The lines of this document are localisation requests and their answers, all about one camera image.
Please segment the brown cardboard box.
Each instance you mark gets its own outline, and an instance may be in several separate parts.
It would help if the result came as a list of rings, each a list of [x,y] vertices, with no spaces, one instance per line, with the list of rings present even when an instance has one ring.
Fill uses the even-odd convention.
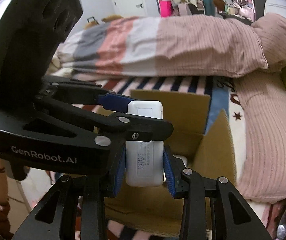
[[[187,157],[189,168],[207,178],[225,176],[236,183],[234,147],[225,111],[220,111],[211,128],[206,129],[209,95],[143,89],[131,90],[130,95],[163,104],[164,119],[174,126],[164,143],[173,154]],[[105,199],[106,218],[153,235],[177,237],[183,202],[173,199],[164,185],[130,187],[123,182],[116,198]]]

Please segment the pink ribbed pillow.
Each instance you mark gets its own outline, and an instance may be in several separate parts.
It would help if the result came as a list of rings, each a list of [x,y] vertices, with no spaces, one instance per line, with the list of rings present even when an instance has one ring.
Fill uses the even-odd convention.
[[[237,182],[244,198],[286,198],[286,89],[279,73],[252,72],[235,80],[246,119],[246,161]]]

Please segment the striped pink fleece blanket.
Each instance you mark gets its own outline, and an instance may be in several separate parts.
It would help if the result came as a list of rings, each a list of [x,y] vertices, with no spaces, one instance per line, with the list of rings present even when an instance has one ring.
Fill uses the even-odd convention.
[[[129,95],[132,90],[159,90],[179,93],[192,93],[210,96],[209,109],[206,114],[205,128],[208,132],[221,110],[227,114],[228,124],[233,135],[245,135],[246,121],[232,78],[212,76],[178,76],[178,77],[126,77],[97,78],[82,75],[83,81],[94,81],[105,89],[118,94]]]

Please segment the pink storage box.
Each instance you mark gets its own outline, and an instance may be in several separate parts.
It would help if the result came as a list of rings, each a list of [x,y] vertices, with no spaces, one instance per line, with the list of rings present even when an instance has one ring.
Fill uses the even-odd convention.
[[[173,12],[171,1],[159,1],[160,15],[161,17],[170,17]]]

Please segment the striped patchwork duvet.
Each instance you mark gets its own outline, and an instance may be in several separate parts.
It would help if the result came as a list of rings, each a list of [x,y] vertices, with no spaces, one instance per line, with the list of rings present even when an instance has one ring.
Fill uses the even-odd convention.
[[[268,68],[250,26],[204,15],[121,18],[70,36],[57,56],[64,68],[107,76],[242,77]]]

